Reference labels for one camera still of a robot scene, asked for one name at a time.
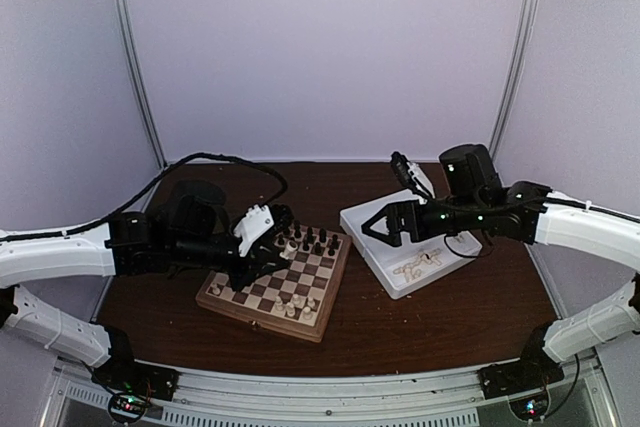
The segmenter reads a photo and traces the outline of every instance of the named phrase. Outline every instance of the black cable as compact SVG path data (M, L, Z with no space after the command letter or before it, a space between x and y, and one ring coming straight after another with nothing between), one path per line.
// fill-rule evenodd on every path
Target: black cable
M576 385L578 384L578 379L580 378L580 359L578 358L578 354L575 355L575 358L576 358L576 376L573 379L573 383L571 384L571 387L569 388L569 392L567 392L567 395L565 395L564 399L562 399L562 402L560 402L555 409L553 409L548 414L544 415L545 420L547 420L552 415L555 415L558 413L558 411L564 406L564 404L567 403L567 401L569 400L569 397L571 397L571 394L573 393L573 391L576 388Z
M188 164L189 162L195 159L207 159L207 160L213 160L217 162L229 162L232 164L242 165L244 167L249 167L255 170L259 170L260 172L264 172L265 174L275 177L278 180L278 182L280 182L280 189L274 195L269 197L266 201L262 202L261 205L267 205L273 202L274 200L279 198L282 194L284 194L289 188L289 185L287 184L287 180L278 171L276 171L275 169L272 169L271 167L267 167L266 165L256 164L249 160L245 160L240 157L235 157L230 155L208 154L206 152L198 152L195 154L187 155L186 157L183 157L175 164L164 169L156 177L154 177L154 179L151 182L149 182L140 192L134 195L129 201L125 202L116 210L105 215L100 219L91 221L87 224L83 224L78 227L74 227L73 229L69 229L67 231L58 230L58 231L51 231L51 232L33 232L28 234L8 235L6 237L0 238L0 242L15 242L20 240L35 240L35 239L50 239L55 237L65 237L69 235L80 234L82 232L86 232L88 230L99 227L100 225L106 222L109 222L109 220L111 220L114 216L121 214L122 212L127 210L129 207L131 207L133 204L138 202L145 194L147 194L158 182L164 179L167 175L171 174L175 170L179 169L183 165Z
M444 236L444 245L446 245L447 249L449 249L449 252L451 252L453 255L457 255L458 257L462 257L463 259L481 259L483 257L489 257L491 254L493 254L493 245L490 246L489 252L486 252L484 254L477 254L477 255L461 254L460 252L457 252L456 250L454 250L451 247L451 245L449 245L449 242L447 242L447 239L451 237L455 237L455 235Z
M546 198L545 202L548 202L550 204L566 205L567 207L575 207L576 209L592 210L600 214L611 215L612 217L617 217L619 219L628 220L629 222L640 224L640 218L638 217L634 217L628 214L623 214L621 212L616 212L615 210L605 209L604 207L590 206L587 208L586 203L580 202L577 200L558 199L555 197L549 197L549 198Z
M489 215L499 212L505 212L511 210L515 207L522 207L524 205L536 204L536 203L548 203L548 204L557 204L557 205L565 205L567 207L574 207L580 210L592 210L594 212L598 212L600 214L610 215L612 217L617 217L619 219L628 220L629 222L634 222L636 224L640 224L640 217L635 217L628 214L623 214L621 212L616 212L615 210L606 209L604 207L598 206L590 206L587 208L587 204L585 202L580 202L578 200L569 200L569 199L559 199L556 197L532 197L530 199L525 199L520 202L514 202L509 205L502 205L499 207L486 207L482 209L474 208L474 207L461 207L459 205L452 205L447 202L442 202L439 199L436 199L429 190L420 182L418 179L414 179L416 184L420 186L427 193L425 194L419 189L413 190L413 193L419 195L420 197L426 199L429 202L434 203L435 205L449 209L454 212L464 212L464 213L475 213L479 215Z

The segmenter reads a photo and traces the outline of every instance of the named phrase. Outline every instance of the white backdrop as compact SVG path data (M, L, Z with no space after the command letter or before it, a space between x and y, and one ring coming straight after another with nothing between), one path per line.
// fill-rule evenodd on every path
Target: white backdrop
M93 220L157 172L113 0L0 0L0 229ZM89 319L104 279L30 282ZM56 356L0 332L0 425L39 425Z
M498 154L506 182L530 179L640 215L640 0L540 0L527 64ZM539 248L565 309L612 294L633 271ZM640 418L640 338L599 349L623 425Z
M489 142L521 0L128 0L169 160Z

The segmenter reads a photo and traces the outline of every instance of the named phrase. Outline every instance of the white box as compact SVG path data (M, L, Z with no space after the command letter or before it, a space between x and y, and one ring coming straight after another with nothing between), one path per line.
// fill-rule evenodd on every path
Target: white box
M340 226L351 236L358 252L392 299L404 297L473 260L451 252L444 243L444 235L412 244L409 233L402 232L402 246L391 247L362 233L362 224L385 205L411 199L418 197L409 190L403 190L340 212ZM381 219L373 228L386 232L385 219ZM482 249L482 244L469 232L462 232L448 239L448 242L454 250L464 255L477 255Z

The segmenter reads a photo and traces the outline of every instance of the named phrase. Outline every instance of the robotic arm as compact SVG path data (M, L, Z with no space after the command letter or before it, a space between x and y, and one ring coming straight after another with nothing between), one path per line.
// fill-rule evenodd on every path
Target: robotic arm
M292 220L287 206L256 205L232 225L223 203L224 194L211 184L179 182L169 201L150 214L124 212L104 223L38 232L0 231L0 329L80 360L107 388L171 400L176 371L136 362L124 332L76 319L20 284L206 268L227 273L239 291L289 267L290 260L275 245L277 234ZM135 403L124 405L136 408Z
M527 244L560 245L627 265L640 272L640 218L593 206L532 182L502 186L483 145L461 145L440 156L451 196L436 199L420 168L399 153L392 168L420 200L386 205L362 226L365 234L401 245L481 230ZM373 230L386 218L387 232ZM559 363L575 354L640 330L640 274L616 293L568 319L534 330L520 360L480 371L485 397L510 395L563 378Z

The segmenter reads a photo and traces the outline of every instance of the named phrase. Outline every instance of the wooden table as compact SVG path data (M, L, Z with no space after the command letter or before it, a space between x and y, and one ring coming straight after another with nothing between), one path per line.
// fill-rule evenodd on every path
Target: wooden table
M307 225L339 229L339 212L399 189L388 164L277 164L289 191L280 199ZM425 165L437 195L446 193L439 165ZM190 165L166 178L206 179L227 193L239 216L277 183L229 165ZM415 373L517 357L531 329L555 314L523 245L497 239L478 259L411 298L392 300L355 248L320 344L254 331L198 307L205 271L117 278L99 322L129 334L136 356L163 364L239 374L366 376Z

